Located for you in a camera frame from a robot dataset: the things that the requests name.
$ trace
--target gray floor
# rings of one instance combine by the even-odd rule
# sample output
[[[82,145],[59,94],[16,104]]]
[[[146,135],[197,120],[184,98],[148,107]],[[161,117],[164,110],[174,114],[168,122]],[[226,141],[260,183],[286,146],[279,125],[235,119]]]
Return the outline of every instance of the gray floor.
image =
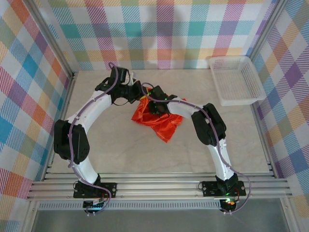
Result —
[[[279,199],[249,200],[232,216],[218,210],[39,211],[34,232],[288,232]]]

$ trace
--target orange cloth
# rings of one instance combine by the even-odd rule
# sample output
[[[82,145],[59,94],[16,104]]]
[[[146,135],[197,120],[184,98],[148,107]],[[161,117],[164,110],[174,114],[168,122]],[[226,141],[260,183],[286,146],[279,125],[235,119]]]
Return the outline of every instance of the orange cloth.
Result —
[[[183,117],[173,114],[169,116],[164,114],[161,115],[160,118],[159,115],[150,113],[148,102],[149,100],[146,97],[140,100],[140,104],[131,120],[151,127],[160,139],[168,143],[175,133],[177,126],[182,123]]]

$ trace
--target mesh basket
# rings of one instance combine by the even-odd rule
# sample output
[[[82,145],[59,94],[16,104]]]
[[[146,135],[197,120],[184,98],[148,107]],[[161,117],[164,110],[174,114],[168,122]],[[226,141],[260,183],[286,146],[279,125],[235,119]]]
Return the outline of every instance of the mesh basket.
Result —
[[[257,71],[248,57],[213,57],[209,64],[221,105],[249,105],[266,98]]]

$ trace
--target marble surface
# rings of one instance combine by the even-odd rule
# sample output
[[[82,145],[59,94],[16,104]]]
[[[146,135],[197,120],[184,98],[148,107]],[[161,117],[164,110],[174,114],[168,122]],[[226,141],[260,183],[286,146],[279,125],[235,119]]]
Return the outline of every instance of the marble surface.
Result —
[[[160,85],[197,104],[213,103],[227,126],[227,150],[234,168],[241,172],[268,172],[267,162],[250,106],[221,106],[210,70],[136,70],[142,82]],[[67,117],[73,115],[109,71],[80,71]],[[99,173],[215,172],[209,150],[197,138],[192,121],[184,119],[166,144],[155,132],[131,120],[137,105],[111,106],[88,133],[89,158]],[[53,173],[71,173],[56,155]]]

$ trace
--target colorful plaid backdrop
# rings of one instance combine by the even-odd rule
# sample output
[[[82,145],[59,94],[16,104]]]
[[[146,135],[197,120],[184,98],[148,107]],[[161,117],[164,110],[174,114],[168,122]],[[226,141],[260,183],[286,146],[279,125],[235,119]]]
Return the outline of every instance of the colorful plaid backdrop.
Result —
[[[0,0],[0,232],[24,219],[68,82],[22,0]]]
[[[48,2],[50,9],[36,0],[47,22],[55,18],[51,29],[65,55],[82,70],[98,70],[110,61],[129,69],[206,68],[211,56],[249,54],[276,0]]]
[[[290,0],[255,66],[267,98],[258,112],[276,168],[309,230],[309,0]]]

